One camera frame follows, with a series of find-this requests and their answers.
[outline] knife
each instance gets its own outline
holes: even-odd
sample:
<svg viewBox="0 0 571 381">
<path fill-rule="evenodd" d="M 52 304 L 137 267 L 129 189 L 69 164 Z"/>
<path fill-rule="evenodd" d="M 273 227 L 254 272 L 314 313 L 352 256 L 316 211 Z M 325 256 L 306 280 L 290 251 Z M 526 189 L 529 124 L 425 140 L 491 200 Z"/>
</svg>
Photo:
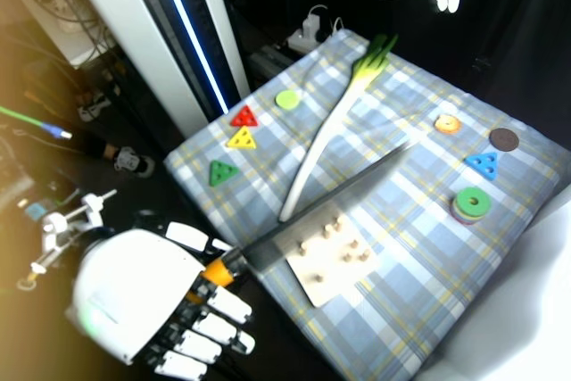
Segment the knife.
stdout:
<svg viewBox="0 0 571 381">
<path fill-rule="evenodd" d="M 290 252 L 299 248 L 303 238 L 317 234 L 324 225 L 362 203 L 368 195 L 401 166 L 414 145 L 410 141 L 397 146 L 377 162 L 321 196 L 246 247 L 234 249 L 211 262 L 203 277 L 218 286 L 227 286 L 247 269 L 263 273 Z"/>
</svg>

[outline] green triangle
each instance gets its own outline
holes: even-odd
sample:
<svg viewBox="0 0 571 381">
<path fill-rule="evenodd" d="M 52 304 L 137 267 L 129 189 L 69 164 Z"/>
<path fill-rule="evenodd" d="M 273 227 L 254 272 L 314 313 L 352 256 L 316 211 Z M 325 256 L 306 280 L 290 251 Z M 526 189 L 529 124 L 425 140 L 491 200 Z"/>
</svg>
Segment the green triangle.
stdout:
<svg viewBox="0 0 571 381">
<path fill-rule="evenodd" d="M 240 170 L 233 165 L 228 165 L 220 161 L 211 162 L 211 186 L 215 187 L 222 182 L 226 182 L 229 178 L 235 176 L 238 171 Z"/>
</svg>

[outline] plaid tablecloth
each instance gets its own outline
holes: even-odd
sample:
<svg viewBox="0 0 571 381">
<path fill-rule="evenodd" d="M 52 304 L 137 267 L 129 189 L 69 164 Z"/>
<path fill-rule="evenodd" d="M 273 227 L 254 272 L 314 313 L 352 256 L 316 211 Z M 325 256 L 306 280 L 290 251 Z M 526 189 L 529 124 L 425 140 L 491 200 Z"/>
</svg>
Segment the plaid tablecloth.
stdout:
<svg viewBox="0 0 571 381">
<path fill-rule="evenodd" d="M 244 245 L 276 226 L 302 157 L 366 44 L 348 30 L 338 32 L 167 158 L 172 175 L 222 238 Z M 407 135 L 427 132 L 406 165 L 350 213 L 378 254 L 378 268 L 319 309 L 311 306 L 285 261 L 261 275 L 299 329 L 348 379 L 409 379 L 554 187 L 567 180 L 571 162 L 571 153 L 524 123 L 396 55 L 389 59 L 332 138 L 297 206 L 333 189 Z M 292 111 L 274 101 L 285 89 L 302 98 Z M 237 130 L 229 122 L 244 104 L 260 123 L 250 128 L 258 147 L 228 149 L 226 142 Z M 461 120 L 459 133 L 434 129 L 442 113 Z M 488 181 L 462 160 L 497 152 L 488 135 L 498 127 L 514 130 L 520 145 L 498 152 L 498 177 Z M 241 172 L 209 187 L 212 160 Z M 479 186 L 492 198 L 491 212 L 473 227 L 460 225 L 448 211 L 451 198 L 466 186 Z"/>
</svg>

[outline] yellow triangle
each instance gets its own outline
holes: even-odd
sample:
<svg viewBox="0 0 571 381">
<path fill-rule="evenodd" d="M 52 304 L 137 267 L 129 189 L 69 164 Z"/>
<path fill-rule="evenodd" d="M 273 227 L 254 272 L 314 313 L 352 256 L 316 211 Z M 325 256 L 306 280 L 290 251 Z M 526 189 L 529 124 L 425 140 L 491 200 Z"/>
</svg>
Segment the yellow triangle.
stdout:
<svg viewBox="0 0 571 381">
<path fill-rule="evenodd" d="M 228 147 L 236 147 L 239 149 L 255 149 L 256 142 L 254 141 L 250 129 L 241 127 L 234 136 L 226 143 Z"/>
</svg>

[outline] led light strip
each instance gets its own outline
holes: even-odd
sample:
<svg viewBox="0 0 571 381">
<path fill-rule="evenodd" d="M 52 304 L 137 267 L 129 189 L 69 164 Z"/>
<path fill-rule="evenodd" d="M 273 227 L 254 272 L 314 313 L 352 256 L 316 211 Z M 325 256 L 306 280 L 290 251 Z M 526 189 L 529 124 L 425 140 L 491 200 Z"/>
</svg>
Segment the led light strip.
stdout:
<svg viewBox="0 0 571 381">
<path fill-rule="evenodd" d="M 220 88 L 218 87 L 218 83 L 216 82 L 216 79 L 214 78 L 214 75 L 212 74 L 211 66 L 208 63 L 208 61 L 206 60 L 206 57 L 204 56 L 203 48 L 200 46 L 200 43 L 198 42 L 198 38 L 196 37 L 196 33 L 194 33 L 193 25 L 191 24 L 190 19 L 188 18 L 188 14 L 186 13 L 185 6 L 182 5 L 182 0 L 173 0 L 173 1 L 175 3 L 175 6 L 177 7 L 178 15 L 180 16 L 180 19 L 182 20 L 182 22 L 185 26 L 186 32 L 188 33 L 188 36 L 190 36 L 190 41 L 192 42 L 194 49 L 196 50 L 196 53 L 198 54 L 198 58 L 200 59 L 200 63 L 203 65 L 204 70 L 206 71 L 206 76 L 208 77 L 208 80 L 211 83 L 212 89 L 214 90 L 214 94 L 216 95 L 216 98 L 218 99 L 218 103 L 220 104 L 222 111 L 224 113 L 228 113 L 228 108 L 226 106 L 226 102 L 224 101 L 224 98 L 222 97 L 222 94 L 220 93 Z"/>
</svg>

